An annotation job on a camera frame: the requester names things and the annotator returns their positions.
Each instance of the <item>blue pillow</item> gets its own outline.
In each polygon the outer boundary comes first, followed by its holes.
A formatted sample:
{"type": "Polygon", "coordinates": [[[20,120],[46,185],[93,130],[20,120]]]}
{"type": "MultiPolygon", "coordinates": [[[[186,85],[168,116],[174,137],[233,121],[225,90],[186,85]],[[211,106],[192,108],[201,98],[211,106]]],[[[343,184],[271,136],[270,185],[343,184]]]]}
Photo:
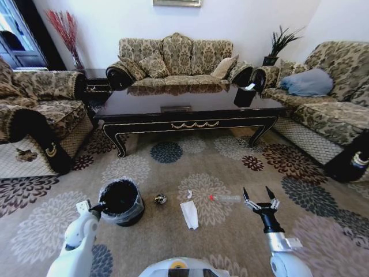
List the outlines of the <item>blue pillow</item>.
{"type": "Polygon", "coordinates": [[[281,80],[281,88],[296,96],[326,96],[333,88],[333,80],[328,73],[315,68],[284,77],[281,80]]]}

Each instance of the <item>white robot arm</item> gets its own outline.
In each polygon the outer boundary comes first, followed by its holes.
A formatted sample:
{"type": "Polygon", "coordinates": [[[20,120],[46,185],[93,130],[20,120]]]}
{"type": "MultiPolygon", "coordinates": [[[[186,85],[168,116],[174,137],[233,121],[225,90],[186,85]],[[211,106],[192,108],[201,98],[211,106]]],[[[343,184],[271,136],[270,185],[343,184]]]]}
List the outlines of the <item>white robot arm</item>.
{"type": "Polygon", "coordinates": [[[51,265],[47,277],[89,277],[92,267],[92,246],[96,239],[100,213],[92,210],[89,200],[78,203],[80,217],[65,232],[59,257],[51,265]]]}
{"type": "Polygon", "coordinates": [[[243,188],[244,202],[253,212],[260,215],[264,223],[264,233],[268,237],[268,244],[272,257],[270,266],[275,277],[312,277],[309,267],[293,254],[293,250],[301,248],[302,244],[297,238],[286,238],[274,214],[277,212],[280,201],[274,193],[266,187],[270,202],[254,203],[243,188]]]}

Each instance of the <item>white paper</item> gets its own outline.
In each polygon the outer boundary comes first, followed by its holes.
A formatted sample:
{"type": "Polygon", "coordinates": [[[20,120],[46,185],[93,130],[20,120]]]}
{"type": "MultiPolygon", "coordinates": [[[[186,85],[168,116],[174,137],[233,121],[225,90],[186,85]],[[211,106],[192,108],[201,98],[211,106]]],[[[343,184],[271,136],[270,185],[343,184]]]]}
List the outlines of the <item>white paper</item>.
{"type": "Polygon", "coordinates": [[[191,199],[192,197],[192,190],[189,189],[189,195],[187,195],[187,199],[191,199]]]}
{"type": "Polygon", "coordinates": [[[250,90],[252,90],[254,88],[254,86],[255,86],[255,84],[252,83],[248,87],[245,87],[245,90],[250,91],[250,90]]]}
{"type": "Polygon", "coordinates": [[[180,208],[182,209],[188,228],[196,230],[198,228],[198,217],[195,203],[193,201],[181,203],[180,208]]]}

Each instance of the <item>floor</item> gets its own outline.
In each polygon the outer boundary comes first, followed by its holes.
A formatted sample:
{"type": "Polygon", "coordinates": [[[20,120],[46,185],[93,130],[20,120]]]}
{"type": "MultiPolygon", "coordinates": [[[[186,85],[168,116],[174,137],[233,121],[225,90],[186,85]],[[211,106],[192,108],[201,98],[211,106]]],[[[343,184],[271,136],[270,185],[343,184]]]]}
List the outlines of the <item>floor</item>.
{"type": "Polygon", "coordinates": [[[129,155],[95,130],[73,170],[60,177],[0,180],[1,276],[45,276],[58,257],[75,204],[96,203],[112,178],[127,176],[145,201],[131,227],[100,221],[91,276],[138,276],[170,257],[209,261],[234,276],[272,276],[258,215],[243,203],[209,195],[242,195],[265,202],[268,186],[281,200],[276,214],[297,252],[319,276],[369,276],[369,184],[340,184],[274,132],[248,147],[252,130],[203,130],[123,136],[129,155]],[[192,190],[199,228],[189,230],[180,210],[192,190]],[[164,205],[154,197],[164,193],[164,205]]]}

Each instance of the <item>dark wood coffee table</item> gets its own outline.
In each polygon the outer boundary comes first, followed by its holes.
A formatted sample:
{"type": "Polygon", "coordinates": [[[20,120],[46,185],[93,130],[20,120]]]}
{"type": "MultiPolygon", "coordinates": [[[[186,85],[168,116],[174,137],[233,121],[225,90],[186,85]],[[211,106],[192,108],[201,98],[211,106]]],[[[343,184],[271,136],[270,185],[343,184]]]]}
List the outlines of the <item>dark wood coffee table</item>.
{"type": "Polygon", "coordinates": [[[253,147],[286,110],[281,103],[233,85],[129,87],[115,91],[95,115],[123,158],[119,134],[259,126],[253,147]]]}

